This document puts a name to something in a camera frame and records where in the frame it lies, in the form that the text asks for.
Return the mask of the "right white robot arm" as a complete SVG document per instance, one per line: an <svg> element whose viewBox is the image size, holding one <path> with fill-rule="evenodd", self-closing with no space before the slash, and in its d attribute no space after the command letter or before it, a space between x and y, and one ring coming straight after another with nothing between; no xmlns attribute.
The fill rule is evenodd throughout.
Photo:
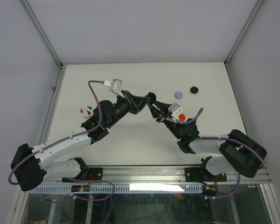
<svg viewBox="0 0 280 224"><path fill-rule="evenodd" d="M182 109L177 103L170 105L153 100L148 107L152 117L175 136L182 152L208 154L199 167L190 172L189 176L194 181L213 181L219 174L228 172L254 178L257 171L264 167L267 151L238 129L222 136L201 136L196 120L202 110L194 118L181 120Z"/></svg>

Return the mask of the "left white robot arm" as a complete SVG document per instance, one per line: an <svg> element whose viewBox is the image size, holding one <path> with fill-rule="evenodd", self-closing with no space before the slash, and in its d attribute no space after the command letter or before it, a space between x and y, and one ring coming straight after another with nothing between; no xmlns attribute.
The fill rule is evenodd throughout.
<svg viewBox="0 0 280 224"><path fill-rule="evenodd" d="M156 100L154 93L144 97L122 91L117 101L102 100L93 110L93 115L71 133L52 142L30 147L27 143L18 147L10 165L11 174L16 178L16 185L22 191L29 191L39 186L46 179L76 178L84 181L88 177L88 167L82 158L68 162L56 160L72 150L92 145L108 135L108 130L128 113L138 114L149 103Z"/></svg>

